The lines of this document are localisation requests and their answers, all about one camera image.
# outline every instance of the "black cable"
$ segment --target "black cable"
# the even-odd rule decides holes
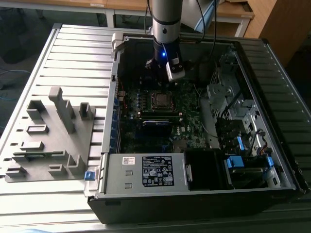
[[[148,6],[146,6],[145,19],[144,19],[144,30],[145,30],[145,35],[147,34],[147,32],[146,32],[147,10],[148,10]]]
[[[259,153],[257,154],[258,155],[261,155],[261,153],[263,152],[264,149],[266,149],[268,147],[268,142],[266,141],[266,139],[264,139],[264,137],[262,136],[261,137],[262,140],[264,141],[264,146],[260,149]]]
[[[228,111],[228,109],[235,103],[235,101],[237,101],[238,97],[240,96],[240,94],[242,94],[242,90],[240,90],[232,99],[232,101],[228,104],[227,107],[225,107],[225,109],[223,110],[223,112],[220,115],[220,118],[223,118],[223,115],[225,114],[226,111]]]
[[[206,27],[205,27],[205,20],[204,20],[204,16],[203,16],[203,12],[202,12],[202,8],[200,6],[199,0],[196,0],[196,2],[197,2],[198,6],[200,8],[200,13],[201,13],[202,21],[203,21],[203,35],[202,35],[202,38],[200,40],[198,40],[197,42],[195,42],[196,44],[199,44],[199,43],[201,43],[204,40]]]
[[[153,17],[153,14],[152,14],[151,9],[150,9],[150,2],[149,2],[149,0],[147,0],[147,7],[148,7],[148,11],[149,11],[151,17]]]
[[[255,140],[256,140],[256,135],[259,134],[260,131],[263,131],[263,129],[257,129],[257,131],[255,132],[255,135],[254,135],[254,137],[253,137],[253,139],[252,139],[251,147],[250,147],[250,149],[249,149],[249,154],[248,154],[248,156],[251,156],[251,154],[252,154],[253,146],[254,146],[254,143],[255,143]]]
[[[210,61],[213,53],[214,53],[214,49],[215,49],[215,44],[216,44],[216,35],[217,35],[217,1],[214,0],[214,18],[215,18],[215,24],[214,24],[214,39],[213,39],[213,45],[212,45],[212,49],[209,53],[209,56],[207,57],[207,63]],[[205,56],[208,55],[208,51],[203,52],[198,59],[195,62],[195,77],[197,82],[199,81],[199,72],[200,72],[200,63],[203,60],[203,58]]]

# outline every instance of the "wooden table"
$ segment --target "wooden table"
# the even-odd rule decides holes
[[[115,26],[114,15],[144,16],[146,0],[107,0],[106,11],[108,27]],[[241,3],[224,2],[217,8],[217,22],[233,23],[235,27],[234,36],[243,37],[247,26],[255,14],[245,11]]]
[[[108,27],[114,28],[115,15],[144,16],[146,0],[0,0],[0,6],[101,13],[106,14]],[[252,18],[254,13],[245,11],[240,3],[224,2],[217,9],[217,22],[238,25],[232,33],[234,36],[244,36]]]

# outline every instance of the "blue tab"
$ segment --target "blue tab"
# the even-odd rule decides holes
[[[84,175],[85,181],[94,181],[95,180],[95,171],[86,171]]]
[[[231,163],[230,158],[229,158],[229,159],[227,159],[227,165],[228,165],[228,168],[232,168],[232,163]]]
[[[115,100],[114,100],[114,104],[115,104],[115,106],[119,106],[119,100],[117,99],[117,98],[115,98]]]
[[[237,138],[238,138],[238,142],[239,142],[239,145],[240,145],[240,149],[241,150],[245,150],[241,137],[238,136]]]
[[[243,159],[241,156],[230,156],[227,159],[228,168],[244,167]]]
[[[268,157],[267,160],[268,160],[269,167],[274,166],[274,162],[271,157]]]

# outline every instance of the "warning label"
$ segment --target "warning label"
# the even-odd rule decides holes
[[[173,186],[173,165],[171,156],[142,158],[142,184],[145,187]]]

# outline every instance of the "floor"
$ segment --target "floor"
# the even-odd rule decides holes
[[[26,51],[26,57],[23,61],[16,64],[7,64],[0,57],[1,69],[24,69],[32,71],[39,54],[49,36],[54,23],[88,25],[88,26],[107,26],[105,15],[96,15],[93,13],[76,13],[76,12],[58,12],[43,11],[43,18],[39,19],[35,10],[23,10],[21,15],[25,23],[25,32],[19,35],[21,47]],[[144,17],[126,16],[125,22],[121,16],[116,17],[117,27],[143,29]],[[147,18],[147,26],[151,25],[151,19]],[[184,32],[193,32],[192,29],[182,27]],[[298,51],[287,67],[289,75],[294,80],[295,85],[305,98],[307,103],[311,104],[311,92],[309,91],[311,74],[311,49],[308,42]],[[28,80],[26,73],[6,73],[0,76],[0,135],[3,132],[17,100]]]

